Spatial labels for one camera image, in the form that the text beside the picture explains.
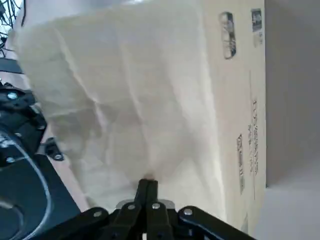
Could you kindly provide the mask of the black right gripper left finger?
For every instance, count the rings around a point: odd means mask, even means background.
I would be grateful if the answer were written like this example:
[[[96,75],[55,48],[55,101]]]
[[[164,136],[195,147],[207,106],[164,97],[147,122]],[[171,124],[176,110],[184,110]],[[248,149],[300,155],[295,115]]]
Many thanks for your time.
[[[113,212],[86,210],[66,223],[67,240],[142,240],[149,235],[149,180],[141,179],[133,200]]]

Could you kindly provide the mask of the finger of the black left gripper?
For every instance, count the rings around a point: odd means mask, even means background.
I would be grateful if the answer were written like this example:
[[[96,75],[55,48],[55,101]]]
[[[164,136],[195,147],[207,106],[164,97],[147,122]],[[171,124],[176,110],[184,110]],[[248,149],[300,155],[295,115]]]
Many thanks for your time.
[[[47,156],[55,161],[62,162],[64,160],[64,155],[60,151],[57,142],[54,137],[49,137],[44,143],[44,152]]]
[[[36,108],[31,90],[0,85],[0,128],[13,135],[13,140],[31,156],[38,151],[47,122]]]

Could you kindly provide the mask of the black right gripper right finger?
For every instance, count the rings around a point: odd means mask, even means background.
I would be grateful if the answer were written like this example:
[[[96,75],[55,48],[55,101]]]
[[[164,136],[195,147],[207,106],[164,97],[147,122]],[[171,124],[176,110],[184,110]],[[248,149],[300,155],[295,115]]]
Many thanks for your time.
[[[148,240],[252,240],[253,237],[187,205],[180,210],[167,208],[158,199],[158,182],[147,180]]]

